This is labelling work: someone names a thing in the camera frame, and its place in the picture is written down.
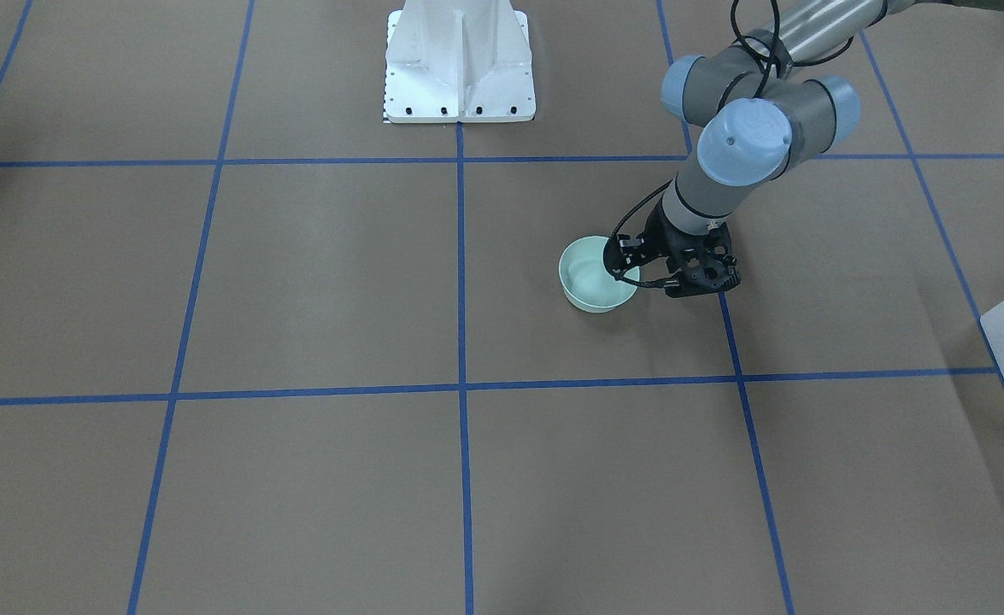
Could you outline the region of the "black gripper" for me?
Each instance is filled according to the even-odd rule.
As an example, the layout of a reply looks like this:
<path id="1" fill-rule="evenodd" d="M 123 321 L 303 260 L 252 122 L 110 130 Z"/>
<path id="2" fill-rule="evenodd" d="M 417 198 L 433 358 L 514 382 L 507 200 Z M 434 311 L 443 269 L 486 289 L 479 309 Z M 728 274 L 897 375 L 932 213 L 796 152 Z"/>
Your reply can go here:
<path id="1" fill-rule="evenodd" d="M 655 261 L 663 262 L 668 275 L 701 275 L 707 260 L 707 237 L 680 231 L 669 221 L 662 203 L 656 203 L 641 233 L 608 238 L 602 260 L 612 278 L 626 278 L 631 270 Z"/>

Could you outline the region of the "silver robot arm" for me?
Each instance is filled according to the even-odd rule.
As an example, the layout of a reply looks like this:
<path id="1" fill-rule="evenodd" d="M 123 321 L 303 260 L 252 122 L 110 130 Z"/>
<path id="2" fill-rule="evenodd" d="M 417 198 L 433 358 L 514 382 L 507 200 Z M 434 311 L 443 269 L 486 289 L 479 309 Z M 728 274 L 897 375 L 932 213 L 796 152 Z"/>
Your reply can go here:
<path id="1" fill-rule="evenodd" d="M 666 71 L 661 102 L 701 129 L 688 160 L 649 196 L 653 206 L 635 237 L 615 229 L 602 253 L 608 275 L 654 261 L 668 275 L 649 287 L 673 297 L 735 288 L 740 276 L 728 220 L 764 183 L 825 153 L 860 124 L 860 94 L 845 78 L 795 82 L 799 67 L 842 54 L 857 32 L 903 9 L 901 1 L 801 1 L 772 6 L 755 30 L 732 23 L 733 42 L 712 57 L 678 58 Z"/>

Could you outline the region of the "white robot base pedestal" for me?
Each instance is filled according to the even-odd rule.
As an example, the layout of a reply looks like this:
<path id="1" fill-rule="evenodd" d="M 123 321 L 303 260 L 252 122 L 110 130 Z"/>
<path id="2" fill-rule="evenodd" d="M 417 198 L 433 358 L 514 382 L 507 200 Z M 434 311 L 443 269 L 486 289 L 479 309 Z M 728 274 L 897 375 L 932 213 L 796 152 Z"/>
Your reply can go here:
<path id="1" fill-rule="evenodd" d="M 509 1 L 407 1 L 387 17 L 382 118 L 392 124 L 533 120 L 529 25 Z"/>

